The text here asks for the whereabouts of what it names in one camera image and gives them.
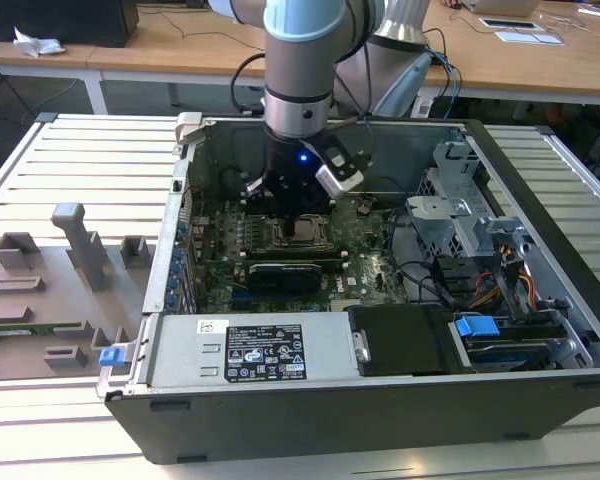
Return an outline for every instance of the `power supply label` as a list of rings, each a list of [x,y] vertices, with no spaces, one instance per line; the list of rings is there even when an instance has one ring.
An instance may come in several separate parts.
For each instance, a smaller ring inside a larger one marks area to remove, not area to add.
[[[300,325],[227,327],[224,378],[230,383],[306,380]]]

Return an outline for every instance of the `white sticker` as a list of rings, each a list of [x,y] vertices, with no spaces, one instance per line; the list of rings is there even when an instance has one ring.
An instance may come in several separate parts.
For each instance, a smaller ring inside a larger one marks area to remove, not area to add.
[[[29,330],[0,330],[0,337],[13,337],[17,335],[33,335]]]
[[[198,333],[225,333],[229,320],[198,320]]]

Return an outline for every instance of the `gray block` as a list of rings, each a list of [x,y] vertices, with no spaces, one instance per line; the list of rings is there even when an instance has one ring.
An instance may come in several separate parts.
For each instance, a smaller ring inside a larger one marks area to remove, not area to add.
[[[93,334],[93,339],[91,340],[91,350],[96,352],[105,347],[109,347],[110,345],[111,342],[104,334],[104,331],[100,327],[97,327]]]
[[[44,361],[51,368],[84,368],[87,356],[78,345],[45,348]]]
[[[104,265],[104,262],[107,259],[107,251],[105,250],[104,245],[102,245],[100,234],[98,232],[87,232],[87,234],[89,235],[89,242],[93,247],[93,254],[98,258],[100,265]],[[67,248],[67,255],[73,268],[80,268],[80,265],[70,248]]]
[[[0,324],[27,323],[33,318],[33,311],[26,305],[0,308]]]
[[[151,252],[145,237],[124,237],[120,245],[120,255],[124,268],[151,268]]]
[[[40,277],[19,277],[0,279],[0,295],[17,293],[35,293],[44,290],[44,282]]]
[[[84,228],[84,206],[81,203],[58,204],[51,216],[51,223],[62,229],[71,245],[74,262],[80,266],[91,290],[98,292],[105,287],[102,255],[91,243]]]
[[[0,264],[5,270],[31,268],[26,256],[39,251],[28,233],[5,233],[0,237]]]
[[[63,340],[90,338],[93,335],[93,327],[84,321],[79,327],[56,327],[53,329],[56,337]]]

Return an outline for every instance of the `blue release tab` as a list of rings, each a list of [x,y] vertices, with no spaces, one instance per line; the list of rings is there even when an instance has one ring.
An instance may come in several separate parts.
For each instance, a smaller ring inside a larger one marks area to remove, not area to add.
[[[498,324],[487,315],[465,315],[455,321],[461,337],[499,337]]]
[[[101,367],[124,367],[124,347],[107,347],[100,352]]]

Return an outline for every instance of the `computer case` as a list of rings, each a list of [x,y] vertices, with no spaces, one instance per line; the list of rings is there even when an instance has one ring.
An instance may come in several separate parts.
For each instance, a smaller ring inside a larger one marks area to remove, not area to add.
[[[62,43],[124,47],[137,25],[134,0],[0,0],[0,42],[13,40],[17,27]]]

